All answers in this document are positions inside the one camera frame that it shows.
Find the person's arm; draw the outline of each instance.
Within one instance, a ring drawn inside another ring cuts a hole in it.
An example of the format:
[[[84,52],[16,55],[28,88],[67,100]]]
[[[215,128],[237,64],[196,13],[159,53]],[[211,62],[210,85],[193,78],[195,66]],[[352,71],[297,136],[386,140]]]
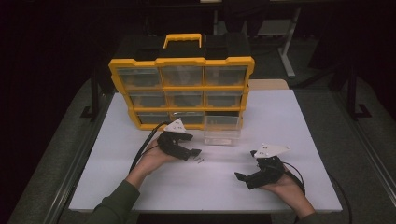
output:
[[[160,168],[164,163],[175,160],[176,158],[162,152],[157,141],[153,140],[148,144],[147,150],[136,167],[129,173],[120,185],[105,197],[96,206],[89,217],[87,224],[118,224],[125,223],[128,215],[139,197],[139,188],[146,176]]]
[[[275,184],[264,185],[260,188],[272,191],[286,203],[300,219],[299,224],[321,223],[312,204],[289,176],[282,175]]]

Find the table surface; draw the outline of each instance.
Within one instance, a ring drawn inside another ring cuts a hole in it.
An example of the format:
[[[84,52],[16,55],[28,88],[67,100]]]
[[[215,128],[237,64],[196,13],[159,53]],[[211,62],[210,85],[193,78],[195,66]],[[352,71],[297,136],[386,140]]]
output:
[[[249,151],[262,143],[289,146],[279,158],[303,175],[306,196],[318,212],[341,211],[342,206],[325,171],[293,91],[251,91],[244,112],[241,138],[235,147],[207,146],[203,132],[193,134],[186,148],[200,148],[204,161],[167,163],[146,178],[134,205],[155,213],[274,213],[289,211],[271,192],[249,190],[234,172],[259,170]],[[114,95],[91,156],[69,209],[91,211],[127,176],[137,150],[149,131],[136,129],[122,96]]]

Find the hand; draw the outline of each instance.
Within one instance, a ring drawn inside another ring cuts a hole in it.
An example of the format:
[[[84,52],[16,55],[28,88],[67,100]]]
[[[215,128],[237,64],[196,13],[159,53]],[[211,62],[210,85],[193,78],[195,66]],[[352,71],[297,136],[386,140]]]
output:
[[[276,194],[294,210],[299,219],[315,213],[314,207],[306,199],[300,187],[288,175],[282,175],[275,184],[267,184],[261,186],[260,189],[266,189]]]
[[[169,161],[176,161],[177,158],[167,155],[158,147],[157,139],[152,140],[143,152],[136,167],[125,178],[126,181],[140,188],[146,176],[160,168]]]

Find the yellow carrying handle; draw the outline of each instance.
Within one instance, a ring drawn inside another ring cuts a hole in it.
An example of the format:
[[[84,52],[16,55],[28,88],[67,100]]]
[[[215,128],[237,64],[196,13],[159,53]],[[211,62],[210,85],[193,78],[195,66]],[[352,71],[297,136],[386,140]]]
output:
[[[186,40],[198,40],[199,48],[202,46],[202,35],[201,34],[177,34],[167,35],[163,48],[166,49],[169,41],[186,41]]]

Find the white tag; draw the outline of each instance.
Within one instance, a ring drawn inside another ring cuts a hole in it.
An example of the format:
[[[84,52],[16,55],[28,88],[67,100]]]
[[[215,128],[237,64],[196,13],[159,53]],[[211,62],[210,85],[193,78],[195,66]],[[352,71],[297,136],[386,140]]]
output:
[[[165,131],[167,132],[172,132],[172,133],[184,133],[186,132],[186,129],[184,128],[183,122],[181,122],[181,119],[177,119],[170,123],[168,126],[164,128]]]
[[[267,145],[263,143],[254,154],[254,158],[270,158],[287,151],[290,151],[290,147]]]

